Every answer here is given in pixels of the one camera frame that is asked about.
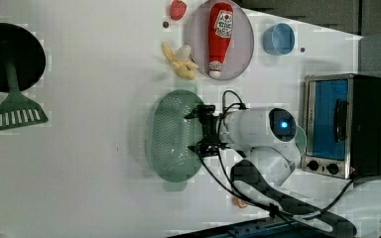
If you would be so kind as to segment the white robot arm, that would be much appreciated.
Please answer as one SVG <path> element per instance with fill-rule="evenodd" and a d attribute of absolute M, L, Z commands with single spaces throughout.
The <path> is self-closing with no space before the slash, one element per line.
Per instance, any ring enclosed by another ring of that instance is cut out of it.
<path fill-rule="evenodd" d="M 198 120 L 202 130 L 202 139 L 190 149 L 202 159 L 218 157 L 224 149 L 242 157 L 223 171 L 224 188 L 232 195 L 334 238 L 381 238 L 381 178 L 352 180 L 329 201 L 284 188 L 303 155 L 293 115 L 274 107 L 225 110 L 217 116 L 213 111 L 211 105 L 199 105 L 186 116 Z"/>

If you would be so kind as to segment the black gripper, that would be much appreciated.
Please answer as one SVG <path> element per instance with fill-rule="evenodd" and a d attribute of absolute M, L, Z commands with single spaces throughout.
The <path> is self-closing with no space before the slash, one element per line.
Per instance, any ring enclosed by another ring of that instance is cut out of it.
<path fill-rule="evenodd" d="M 219 139 L 219 129 L 221 117 L 214 116 L 214 105 L 198 105 L 189 114 L 186 119 L 199 118 L 202 126 L 202 139 L 199 145 L 189 146 L 189 149 L 202 157 L 212 157 L 219 154 L 219 150 L 224 147 Z"/>

